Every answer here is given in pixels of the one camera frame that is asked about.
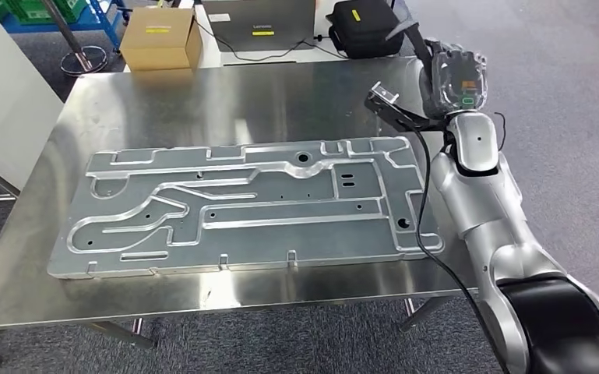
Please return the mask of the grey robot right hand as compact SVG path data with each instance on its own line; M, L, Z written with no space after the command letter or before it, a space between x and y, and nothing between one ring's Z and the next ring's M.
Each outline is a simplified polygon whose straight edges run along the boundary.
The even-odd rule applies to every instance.
M457 111L479 110L488 96L484 55L436 39L426 39L429 58L419 75L422 107L430 119Z

